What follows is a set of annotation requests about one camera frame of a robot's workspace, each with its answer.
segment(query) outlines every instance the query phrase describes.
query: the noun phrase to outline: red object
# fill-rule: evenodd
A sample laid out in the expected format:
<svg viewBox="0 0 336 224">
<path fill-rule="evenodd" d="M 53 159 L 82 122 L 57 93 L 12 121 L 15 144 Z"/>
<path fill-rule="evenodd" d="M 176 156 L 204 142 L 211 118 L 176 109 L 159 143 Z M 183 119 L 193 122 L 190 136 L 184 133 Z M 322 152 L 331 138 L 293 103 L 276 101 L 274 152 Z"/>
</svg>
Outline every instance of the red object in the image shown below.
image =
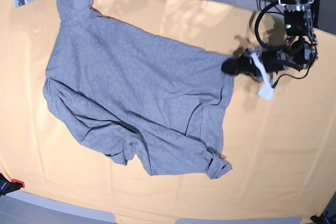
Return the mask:
<svg viewBox="0 0 336 224">
<path fill-rule="evenodd" d="M 20 180 L 12 179 L 12 182 L 13 182 L 13 183 L 20 183 L 20 184 L 22 184 L 22 187 L 25 188 L 25 183 L 22 182 L 22 181 L 20 181 Z"/>
</svg>

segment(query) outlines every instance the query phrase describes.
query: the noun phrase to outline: gray t-shirt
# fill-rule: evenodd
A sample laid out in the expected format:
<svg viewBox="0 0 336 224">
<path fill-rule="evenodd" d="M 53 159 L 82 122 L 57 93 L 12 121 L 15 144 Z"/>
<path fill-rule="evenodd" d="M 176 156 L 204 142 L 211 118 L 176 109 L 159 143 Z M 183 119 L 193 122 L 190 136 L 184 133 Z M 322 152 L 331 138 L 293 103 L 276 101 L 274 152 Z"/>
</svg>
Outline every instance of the gray t-shirt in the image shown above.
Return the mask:
<svg viewBox="0 0 336 224">
<path fill-rule="evenodd" d="M 137 154 L 150 175 L 227 173 L 228 57 L 104 18 L 92 2 L 57 0 L 61 25 L 43 88 L 49 110 L 116 163 Z"/>
</svg>

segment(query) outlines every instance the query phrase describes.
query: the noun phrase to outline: black clamp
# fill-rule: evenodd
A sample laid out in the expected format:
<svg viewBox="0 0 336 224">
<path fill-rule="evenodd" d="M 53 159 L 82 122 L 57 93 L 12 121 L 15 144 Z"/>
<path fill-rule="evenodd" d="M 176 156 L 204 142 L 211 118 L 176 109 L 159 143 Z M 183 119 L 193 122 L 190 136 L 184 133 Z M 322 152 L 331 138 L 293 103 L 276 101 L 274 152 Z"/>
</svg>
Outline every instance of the black clamp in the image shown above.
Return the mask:
<svg viewBox="0 0 336 224">
<path fill-rule="evenodd" d="M 21 188 L 24 188 L 25 184 L 17 180 L 12 180 L 9 182 L 6 178 L 0 173 L 0 197 L 8 193 L 18 191 Z"/>
<path fill-rule="evenodd" d="M 336 221 L 334 221 L 334 219 L 336 219 L 336 215 L 332 217 L 327 217 L 324 215 L 321 216 L 314 215 L 310 218 L 310 220 L 316 224 L 336 224 Z"/>
</svg>

